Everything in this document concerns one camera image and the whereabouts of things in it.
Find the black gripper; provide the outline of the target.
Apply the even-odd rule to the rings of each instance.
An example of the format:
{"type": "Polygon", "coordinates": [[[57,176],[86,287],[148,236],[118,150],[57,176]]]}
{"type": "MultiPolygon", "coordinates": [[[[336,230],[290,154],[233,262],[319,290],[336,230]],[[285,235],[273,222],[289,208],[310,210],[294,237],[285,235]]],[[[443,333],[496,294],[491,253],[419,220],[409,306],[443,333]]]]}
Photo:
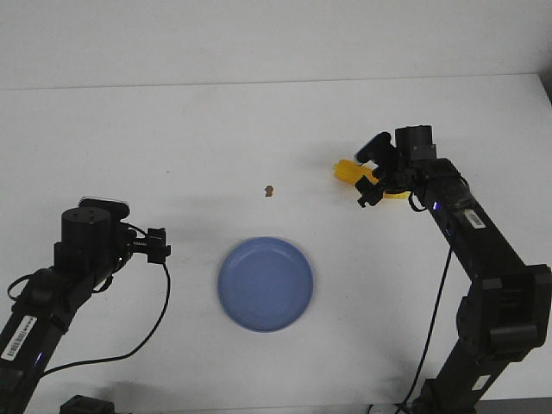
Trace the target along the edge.
{"type": "Polygon", "coordinates": [[[129,226],[129,229],[133,231],[129,244],[132,254],[145,254],[148,263],[166,263],[171,255],[171,246],[167,243],[165,228],[142,230],[129,226]]]}
{"type": "Polygon", "coordinates": [[[376,168],[372,175],[377,182],[374,184],[363,175],[355,183],[360,193],[357,203],[362,207],[375,206],[382,200],[385,193],[402,193],[414,191],[417,185],[417,173],[410,165],[410,160],[398,149],[369,148],[365,146],[356,155],[360,164],[372,161],[376,168]]]}

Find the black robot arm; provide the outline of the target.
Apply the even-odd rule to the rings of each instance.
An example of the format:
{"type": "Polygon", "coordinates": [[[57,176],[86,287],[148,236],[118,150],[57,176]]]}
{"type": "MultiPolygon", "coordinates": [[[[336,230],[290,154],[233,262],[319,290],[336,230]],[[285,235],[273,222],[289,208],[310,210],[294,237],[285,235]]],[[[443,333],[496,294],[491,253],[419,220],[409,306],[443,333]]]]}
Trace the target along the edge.
{"type": "Polygon", "coordinates": [[[454,164],[437,156],[431,126],[381,132],[354,159],[376,165],[375,183],[361,177],[355,184],[359,205],[409,192],[420,202],[413,209],[431,214],[471,280],[456,316],[458,342],[439,374],[424,381],[411,412],[473,413],[509,364],[544,344],[551,270],[524,264],[454,164]]]}
{"type": "Polygon", "coordinates": [[[134,254],[164,266],[166,231],[126,223],[125,203],[84,198],[61,215],[53,265],[21,277],[21,293],[1,333],[1,411],[25,412],[78,309],[105,291],[134,254]]]}

